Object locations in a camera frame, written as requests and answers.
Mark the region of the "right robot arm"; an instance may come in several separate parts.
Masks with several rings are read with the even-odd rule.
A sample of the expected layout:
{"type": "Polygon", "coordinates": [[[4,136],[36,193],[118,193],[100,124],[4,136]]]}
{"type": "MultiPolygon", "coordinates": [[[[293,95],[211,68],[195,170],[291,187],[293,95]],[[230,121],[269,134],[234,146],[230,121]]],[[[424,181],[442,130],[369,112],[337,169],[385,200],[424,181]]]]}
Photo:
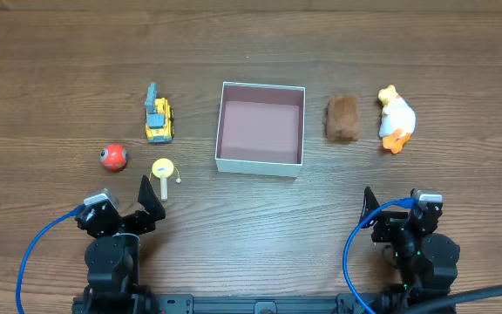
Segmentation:
{"type": "Polygon", "coordinates": [[[422,189],[413,189],[410,195],[414,201],[409,211],[382,211],[363,225],[373,228],[373,242],[383,243],[394,254],[391,261],[402,280],[370,301],[370,308],[377,313],[445,297],[458,275],[460,247],[436,232],[443,214],[443,196],[422,189]]]}

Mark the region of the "brown furry plush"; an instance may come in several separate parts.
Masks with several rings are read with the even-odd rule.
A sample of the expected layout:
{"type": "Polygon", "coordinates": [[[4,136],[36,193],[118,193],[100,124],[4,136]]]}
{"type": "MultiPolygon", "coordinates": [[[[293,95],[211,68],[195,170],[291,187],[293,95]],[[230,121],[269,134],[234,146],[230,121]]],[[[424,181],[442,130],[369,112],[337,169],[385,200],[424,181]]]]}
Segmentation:
{"type": "Polygon", "coordinates": [[[325,109],[323,123],[328,141],[359,140],[361,121],[358,98],[350,94],[331,98],[325,109]]]}

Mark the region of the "red eyeball toy ball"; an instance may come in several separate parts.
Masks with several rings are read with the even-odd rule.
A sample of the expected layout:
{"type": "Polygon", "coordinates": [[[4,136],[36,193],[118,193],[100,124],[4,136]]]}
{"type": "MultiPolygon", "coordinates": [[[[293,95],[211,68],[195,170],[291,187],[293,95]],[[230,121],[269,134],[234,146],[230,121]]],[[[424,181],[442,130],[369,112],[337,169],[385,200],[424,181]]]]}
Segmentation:
{"type": "Polygon", "coordinates": [[[120,171],[127,165],[128,152],[120,144],[111,144],[101,150],[99,160],[107,170],[120,171]]]}

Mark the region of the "yellow toy excavator truck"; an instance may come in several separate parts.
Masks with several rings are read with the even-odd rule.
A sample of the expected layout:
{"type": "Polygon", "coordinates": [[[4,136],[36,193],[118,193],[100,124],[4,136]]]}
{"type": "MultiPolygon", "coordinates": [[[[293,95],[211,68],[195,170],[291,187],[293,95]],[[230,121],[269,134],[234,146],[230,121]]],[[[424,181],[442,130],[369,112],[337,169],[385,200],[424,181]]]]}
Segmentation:
{"type": "Polygon", "coordinates": [[[151,143],[170,143],[174,137],[174,113],[166,98],[158,97],[157,84],[151,82],[144,102],[146,137],[151,143]]]}

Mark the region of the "white orange plush duck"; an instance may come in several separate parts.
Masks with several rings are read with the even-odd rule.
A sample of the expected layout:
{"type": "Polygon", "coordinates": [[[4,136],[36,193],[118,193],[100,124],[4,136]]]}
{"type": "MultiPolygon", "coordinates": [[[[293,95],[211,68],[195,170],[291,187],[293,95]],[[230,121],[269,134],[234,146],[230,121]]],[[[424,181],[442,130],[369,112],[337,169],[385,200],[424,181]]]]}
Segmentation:
{"type": "Polygon", "coordinates": [[[382,104],[382,118],[378,135],[384,149],[400,153],[416,127],[416,114],[394,85],[381,89],[378,99],[382,104]]]}

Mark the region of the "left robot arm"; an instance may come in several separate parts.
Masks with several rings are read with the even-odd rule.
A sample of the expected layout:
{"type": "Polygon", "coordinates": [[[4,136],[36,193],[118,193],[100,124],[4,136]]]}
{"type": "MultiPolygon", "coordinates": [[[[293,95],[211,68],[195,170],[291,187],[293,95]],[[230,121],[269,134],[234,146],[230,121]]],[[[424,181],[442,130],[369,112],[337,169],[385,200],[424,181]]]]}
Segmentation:
{"type": "Polygon", "coordinates": [[[81,297],[73,299],[72,314],[160,313],[156,296],[139,283],[139,237],[154,231],[155,222],[166,218],[145,175],[138,203],[141,210],[122,216],[118,198],[106,188],[84,199],[75,221],[94,240],[85,251],[88,285],[81,297]]]}

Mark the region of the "yellow wooden rattle drum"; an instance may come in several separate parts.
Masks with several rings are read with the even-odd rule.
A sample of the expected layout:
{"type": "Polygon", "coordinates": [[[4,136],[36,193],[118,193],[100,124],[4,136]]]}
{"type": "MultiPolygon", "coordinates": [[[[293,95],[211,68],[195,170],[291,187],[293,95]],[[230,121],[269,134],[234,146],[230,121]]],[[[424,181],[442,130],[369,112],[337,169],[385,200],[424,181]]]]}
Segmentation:
{"type": "Polygon", "coordinates": [[[168,200],[168,179],[176,175],[175,182],[181,184],[181,177],[178,168],[167,158],[157,159],[151,168],[150,176],[159,182],[160,199],[168,200]]]}

